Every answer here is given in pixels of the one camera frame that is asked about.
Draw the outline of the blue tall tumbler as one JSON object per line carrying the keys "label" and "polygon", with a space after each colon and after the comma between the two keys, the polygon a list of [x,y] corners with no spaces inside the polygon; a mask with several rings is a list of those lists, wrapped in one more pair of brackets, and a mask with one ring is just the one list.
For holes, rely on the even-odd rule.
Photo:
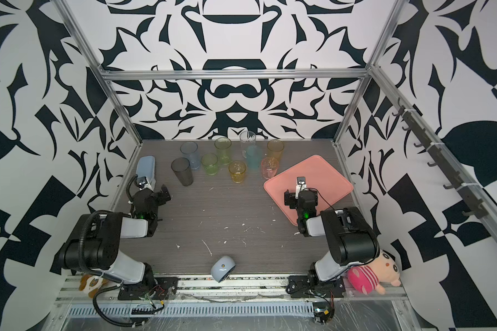
{"label": "blue tall tumbler", "polygon": [[180,152],[189,160],[192,170],[200,168],[200,152],[196,142],[184,142],[180,147]]}

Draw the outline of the pink plastic tray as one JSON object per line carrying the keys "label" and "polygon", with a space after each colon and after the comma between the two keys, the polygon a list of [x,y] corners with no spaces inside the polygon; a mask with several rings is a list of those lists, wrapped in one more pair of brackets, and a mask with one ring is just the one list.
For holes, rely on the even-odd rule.
{"label": "pink plastic tray", "polygon": [[353,191],[353,184],[319,155],[301,161],[279,175],[267,180],[264,189],[284,212],[287,219],[297,226],[297,213],[284,204],[284,193],[295,193],[297,178],[304,177],[308,188],[314,188],[322,194],[326,202],[319,199],[316,210],[325,210],[329,204],[334,205]]}

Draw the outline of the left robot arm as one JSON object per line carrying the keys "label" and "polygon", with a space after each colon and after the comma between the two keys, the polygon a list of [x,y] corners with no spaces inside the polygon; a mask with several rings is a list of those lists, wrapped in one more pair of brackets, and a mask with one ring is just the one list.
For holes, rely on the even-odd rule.
{"label": "left robot arm", "polygon": [[155,286],[152,268],[120,250],[122,239],[152,237],[161,219],[158,208],[171,201],[163,185],[140,190],[131,198],[131,212],[98,210],[82,215],[57,254],[58,265],[124,285]]}

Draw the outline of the dark grey tumbler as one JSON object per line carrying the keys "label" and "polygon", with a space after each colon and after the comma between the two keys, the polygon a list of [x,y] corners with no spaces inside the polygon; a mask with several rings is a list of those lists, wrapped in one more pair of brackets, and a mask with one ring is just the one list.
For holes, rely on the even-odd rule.
{"label": "dark grey tumbler", "polygon": [[187,158],[179,157],[172,161],[171,170],[183,186],[193,184],[193,173],[191,163]]}

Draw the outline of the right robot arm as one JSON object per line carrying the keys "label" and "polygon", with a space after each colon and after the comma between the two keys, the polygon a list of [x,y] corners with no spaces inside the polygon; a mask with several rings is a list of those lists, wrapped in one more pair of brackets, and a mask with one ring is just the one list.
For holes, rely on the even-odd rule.
{"label": "right robot arm", "polygon": [[354,266],[372,262],[380,254],[378,240],[356,207],[328,208],[316,212],[318,191],[305,189],[284,193],[284,205],[297,213],[298,232],[305,237],[325,237],[328,252],[312,264],[310,284],[333,281]]}

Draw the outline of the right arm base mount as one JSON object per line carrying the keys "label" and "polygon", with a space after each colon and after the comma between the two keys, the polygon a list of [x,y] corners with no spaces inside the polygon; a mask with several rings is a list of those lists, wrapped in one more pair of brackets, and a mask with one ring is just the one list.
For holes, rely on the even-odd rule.
{"label": "right arm base mount", "polygon": [[343,298],[346,291],[342,279],[319,282],[308,275],[288,277],[286,293],[293,299],[321,297],[323,299]]}

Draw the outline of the tall green glass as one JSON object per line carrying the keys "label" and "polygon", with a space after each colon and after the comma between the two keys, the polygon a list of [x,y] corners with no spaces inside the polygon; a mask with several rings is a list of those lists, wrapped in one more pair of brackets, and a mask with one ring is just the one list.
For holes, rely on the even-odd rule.
{"label": "tall green glass", "polygon": [[227,137],[219,137],[215,140],[214,146],[220,163],[222,165],[229,165],[232,162],[232,141]]}

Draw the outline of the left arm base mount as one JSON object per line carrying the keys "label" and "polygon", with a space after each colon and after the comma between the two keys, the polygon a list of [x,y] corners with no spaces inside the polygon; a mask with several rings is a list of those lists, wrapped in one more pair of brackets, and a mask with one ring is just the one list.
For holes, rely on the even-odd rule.
{"label": "left arm base mount", "polygon": [[145,299],[149,296],[152,300],[168,299],[178,289],[177,277],[156,277],[154,281],[144,281],[138,284],[124,284],[119,291],[120,301]]}

